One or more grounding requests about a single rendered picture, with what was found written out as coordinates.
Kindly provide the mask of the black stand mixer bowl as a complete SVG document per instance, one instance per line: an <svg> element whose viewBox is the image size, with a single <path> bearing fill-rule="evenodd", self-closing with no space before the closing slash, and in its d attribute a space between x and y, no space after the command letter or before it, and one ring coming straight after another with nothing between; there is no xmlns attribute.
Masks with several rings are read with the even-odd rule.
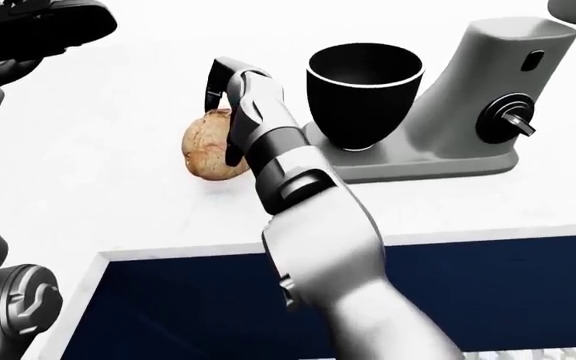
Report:
<svg viewBox="0 0 576 360"><path fill-rule="evenodd" d="M312 119L334 146L368 149L405 119L424 72L419 56L394 45L351 43L319 50L306 74Z"/></svg>

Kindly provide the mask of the dark blue cabinet front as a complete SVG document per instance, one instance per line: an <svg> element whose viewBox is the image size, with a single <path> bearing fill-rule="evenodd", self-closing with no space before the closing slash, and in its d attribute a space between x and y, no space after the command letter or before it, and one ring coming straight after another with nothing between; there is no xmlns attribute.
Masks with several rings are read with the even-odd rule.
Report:
<svg viewBox="0 0 576 360"><path fill-rule="evenodd" d="M576 236L389 246L393 284L467 351L576 347ZM290 312L264 254L106 269L61 360L301 360L333 355Z"/></svg>

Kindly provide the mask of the black mixer speed knob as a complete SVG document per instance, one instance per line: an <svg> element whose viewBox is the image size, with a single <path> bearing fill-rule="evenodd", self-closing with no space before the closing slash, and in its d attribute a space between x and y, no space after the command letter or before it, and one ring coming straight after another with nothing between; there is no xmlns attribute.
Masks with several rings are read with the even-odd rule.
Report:
<svg viewBox="0 0 576 360"><path fill-rule="evenodd" d="M529 95L503 95L482 110L475 125L476 133L488 144L505 143L519 135L530 137L536 131L530 125L534 110L535 103Z"/></svg>

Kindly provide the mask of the gray stand mixer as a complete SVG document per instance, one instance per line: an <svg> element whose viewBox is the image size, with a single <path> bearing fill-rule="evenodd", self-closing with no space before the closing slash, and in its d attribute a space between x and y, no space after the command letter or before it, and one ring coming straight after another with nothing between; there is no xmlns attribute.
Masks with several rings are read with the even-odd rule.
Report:
<svg viewBox="0 0 576 360"><path fill-rule="evenodd" d="M477 119L492 101L523 93L536 103L576 38L576 0L549 0L549 18L500 17L467 26L452 59L401 124L368 149L340 149L312 122L303 131L347 183L503 173L517 137L484 143Z"/></svg>

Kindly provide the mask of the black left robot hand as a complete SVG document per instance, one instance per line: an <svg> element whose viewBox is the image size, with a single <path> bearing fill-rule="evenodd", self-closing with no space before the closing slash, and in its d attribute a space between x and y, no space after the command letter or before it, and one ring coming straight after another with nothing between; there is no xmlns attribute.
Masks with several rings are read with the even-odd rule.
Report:
<svg viewBox="0 0 576 360"><path fill-rule="evenodd" d="M6 0L0 5L0 62L60 55L116 29L97 0Z"/></svg>

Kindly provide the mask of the brown potato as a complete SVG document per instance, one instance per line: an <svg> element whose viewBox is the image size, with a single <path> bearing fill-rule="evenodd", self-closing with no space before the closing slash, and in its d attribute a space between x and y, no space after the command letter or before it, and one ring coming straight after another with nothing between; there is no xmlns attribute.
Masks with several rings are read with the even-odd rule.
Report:
<svg viewBox="0 0 576 360"><path fill-rule="evenodd" d="M209 110L186 129L181 150L186 168L193 176L208 181L224 181L249 170L244 160L236 167L229 167L225 162L230 115L229 109Z"/></svg>

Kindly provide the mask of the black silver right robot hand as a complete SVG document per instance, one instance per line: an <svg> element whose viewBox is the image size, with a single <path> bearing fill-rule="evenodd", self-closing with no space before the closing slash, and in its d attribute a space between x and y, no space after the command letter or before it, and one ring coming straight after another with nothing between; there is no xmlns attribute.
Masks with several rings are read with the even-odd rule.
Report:
<svg viewBox="0 0 576 360"><path fill-rule="evenodd" d="M226 164L245 160L253 171L307 141L284 103L283 87L253 65L228 57L214 59L204 110L215 110L223 95L231 108Z"/></svg>

